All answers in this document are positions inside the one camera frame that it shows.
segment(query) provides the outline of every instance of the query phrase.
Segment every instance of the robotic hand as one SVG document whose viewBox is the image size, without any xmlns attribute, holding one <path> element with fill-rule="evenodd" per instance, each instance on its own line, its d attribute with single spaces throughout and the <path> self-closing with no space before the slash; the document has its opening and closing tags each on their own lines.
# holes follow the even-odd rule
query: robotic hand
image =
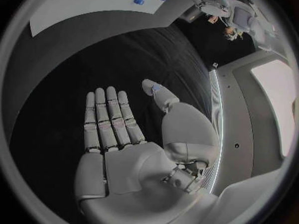
<svg viewBox="0 0 299 224">
<path fill-rule="evenodd" d="M 147 142 L 127 94 L 113 87 L 87 95 L 85 154 L 75 195 L 91 223 L 169 223 L 200 196 L 200 170 L 213 165 L 219 141 L 211 122 L 167 88 L 144 80 L 143 90 L 166 113 L 163 148 Z"/>
</svg>

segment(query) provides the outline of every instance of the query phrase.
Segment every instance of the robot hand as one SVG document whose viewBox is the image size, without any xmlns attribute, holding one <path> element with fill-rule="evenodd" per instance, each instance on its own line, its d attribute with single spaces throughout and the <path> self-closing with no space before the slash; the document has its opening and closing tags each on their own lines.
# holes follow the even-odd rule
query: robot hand
<svg viewBox="0 0 299 224">
<path fill-rule="evenodd" d="M 75 195 L 92 223 L 168 223 L 194 204 L 203 181 L 199 172 L 179 164 L 198 170 L 217 157 L 215 131 L 202 113 L 158 83 L 144 80 L 142 86 L 166 113 L 164 149 L 145 141 L 124 91 L 117 95 L 108 87 L 107 101 L 101 88 L 87 95 L 85 154 L 77 168 Z"/>
</svg>

